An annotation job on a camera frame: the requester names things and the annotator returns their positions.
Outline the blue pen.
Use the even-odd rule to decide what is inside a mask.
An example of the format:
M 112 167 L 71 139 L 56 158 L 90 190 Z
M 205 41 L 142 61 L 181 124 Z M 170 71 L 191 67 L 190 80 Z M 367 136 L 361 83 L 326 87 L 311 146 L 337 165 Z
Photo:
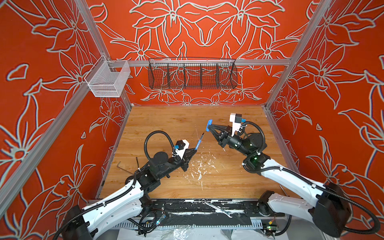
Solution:
M 199 146 L 201 145 L 202 141 L 203 141 L 203 138 L 204 138 L 204 135 L 205 133 L 202 133 L 202 135 L 200 136 L 199 140 L 198 140 L 198 143 L 195 147 L 195 150 L 198 150 L 199 149 Z

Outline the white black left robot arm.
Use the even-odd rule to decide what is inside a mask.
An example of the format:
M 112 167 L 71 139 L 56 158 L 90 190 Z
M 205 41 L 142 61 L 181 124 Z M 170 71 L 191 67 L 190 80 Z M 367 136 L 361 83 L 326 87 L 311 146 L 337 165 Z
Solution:
M 150 157 L 147 144 L 156 134 L 162 134 L 168 139 L 172 148 L 171 155 L 158 152 Z M 71 208 L 62 226 L 55 233 L 55 240 L 59 237 L 64 240 L 95 240 L 123 221 L 129 221 L 144 235 L 157 228 L 167 214 L 153 207 L 149 193 L 160 186 L 162 178 L 169 178 L 173 171 L 187 171 L 198 147 L 190 148 L 187 140 L 174 143 L 164 131 L 151 132 L 144 145 L 148 162 L 127 178 L 121 189 L 106 198 L 84 208 Z

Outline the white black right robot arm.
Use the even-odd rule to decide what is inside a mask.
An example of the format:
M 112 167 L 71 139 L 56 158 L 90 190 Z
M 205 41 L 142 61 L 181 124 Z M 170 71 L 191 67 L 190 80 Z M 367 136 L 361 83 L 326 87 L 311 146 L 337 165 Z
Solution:
M 284 197 L 266 191 L 259 198 L 261 215 L 283 213 L 295 216 L 315 224 L 324 234 L 334 238 L 339 238 L 344 231 L 373 235 L 381 229 L 379 219 L 366 207 L 347 198 L 336 184 L 322 184 L 306 178 L 264 154 L 266 138 L 257 124 L 237 115 L 232 116 L 230 121 L 231 126 L 221 126 L 209 120 L 206 131 L 214 136 L 222 148 L 228 146 L 245 156 L 242 167 L 246 172 L 273 180 L 299 196 Z M 366 230 L 348 228 L 347 223 L 352 215 L 350 206 L 358 207 L 369 215 L 373 226 Z

